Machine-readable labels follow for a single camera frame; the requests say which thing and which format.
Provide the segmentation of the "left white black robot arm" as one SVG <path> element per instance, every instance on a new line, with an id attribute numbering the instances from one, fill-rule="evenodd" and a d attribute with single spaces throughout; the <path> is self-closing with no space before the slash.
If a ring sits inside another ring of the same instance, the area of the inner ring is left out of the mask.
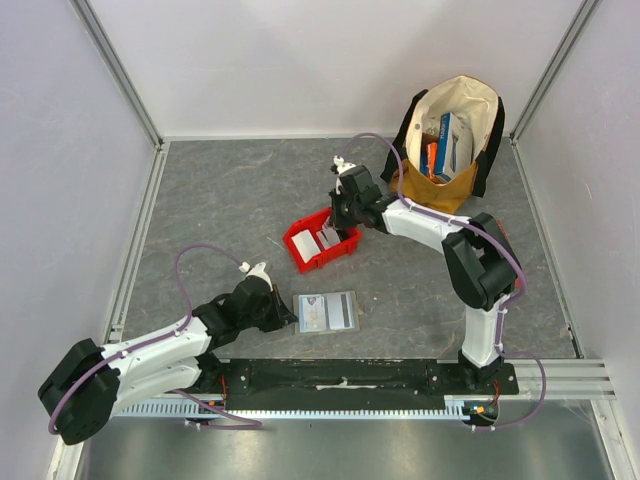
<path id="1" fill-rule="evenodd" d="M 220 380 L 215 349 L 234 342 L 244 330 L 269 333 L 296 320 L 275 285 L 248 275 L 232 292 L 163 329 L 103 346 L 90 338 L 80 340 L 38 390 L 50 416 L 48 430 L 74 445 L 150 397 L 190 387 L 210 392 Z"/>

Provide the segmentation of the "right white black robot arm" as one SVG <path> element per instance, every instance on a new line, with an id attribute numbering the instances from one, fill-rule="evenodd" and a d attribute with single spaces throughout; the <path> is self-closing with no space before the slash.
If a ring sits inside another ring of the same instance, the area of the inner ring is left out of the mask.
<path id="1" fill-rule="evenodd" d="M 414 240 L 444 256 L 451 285 L 465 305 L 458 381 L 469 393 L 483 392 L 504 362 L 506 302 L 521 273 L 497 221 L 485 213 L 444 214 L 396 193 L 384 194 L 363 165 L 340 161 L 331 170 L 337 175 L 330 191 L 331 227 L 344 231 L 362 225 Z"/>

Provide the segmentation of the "grey card holder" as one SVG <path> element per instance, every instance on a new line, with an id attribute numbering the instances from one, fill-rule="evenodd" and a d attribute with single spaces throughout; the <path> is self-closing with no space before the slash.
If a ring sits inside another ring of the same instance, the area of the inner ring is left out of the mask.
<path id="1" fill-rule="evenodd" d="M 293 297 L 296 333 L 324 335 L 360 329 L 360 306 L 354 291 L 315 293 Z"/>

